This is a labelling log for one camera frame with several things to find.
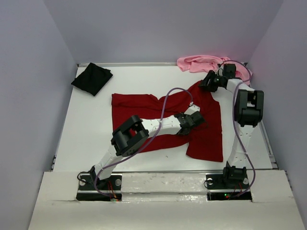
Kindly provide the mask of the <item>red t shirt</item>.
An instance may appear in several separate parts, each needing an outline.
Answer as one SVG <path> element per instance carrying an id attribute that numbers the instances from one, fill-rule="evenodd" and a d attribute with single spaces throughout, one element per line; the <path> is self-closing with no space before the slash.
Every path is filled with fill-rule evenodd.
<path id="1" fill-rule="evenodd" d="M 112 94 L 113 129 L 133 115 L 144 119 L 158 119 L 183 113 L 190 102 L 200 108 L 205 122 L 192 129 L 188 135 L 159 135 L 144 152 L 169 149 L 188 144 L 186 155 L 206 161 L 223 161 L 222 122 L 219 103 L 210 92 L 204 91 L 196 82 L 187 92 L 177 92 L 168 97 L 157 98 L 152 94 Z"/>

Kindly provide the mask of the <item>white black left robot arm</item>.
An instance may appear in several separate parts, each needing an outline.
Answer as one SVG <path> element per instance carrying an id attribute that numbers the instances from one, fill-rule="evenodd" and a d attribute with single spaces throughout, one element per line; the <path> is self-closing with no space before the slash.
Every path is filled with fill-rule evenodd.
<path id="1" fill-rule="evenodd" d="M 107 152 L 89 171 L 89 183 L 95 189 L 103 188 L 116 165 L 138 152 L 146 140 L 161 135 L 187 135 L 193 128 L 204 123 L 205 119 L 199 111 L 192 114 L 179 113 L 162 119 L 141 119 L 133 115 L 113 132 Z"/>

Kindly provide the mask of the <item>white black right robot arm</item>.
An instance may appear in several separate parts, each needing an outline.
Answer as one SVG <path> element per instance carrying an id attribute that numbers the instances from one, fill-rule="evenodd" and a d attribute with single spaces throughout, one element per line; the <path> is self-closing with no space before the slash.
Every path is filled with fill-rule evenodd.
<path id="1" fill-rule="evenodd" d="M 207 92 L 216 92 L 224 88 L 233 94 L 232 122 L 235 132 L 232 151 L 223 174 L 217 178 L 207 179 L 207 187 L 215 189 L 219 186 L 227 189 L 241 187 L 247 179 L 247 164 L 253 170 L 253 178 L 245 192 L 256 178 L 255 168 L 248 155 L 248 146 L 256 126 L 263 118 L 264 92 L 255 90 L 248 85 L 247 80 L 236 77 L 235 64 L 219 64 L 218 70 L 210 70 L 199 87 Z"/>

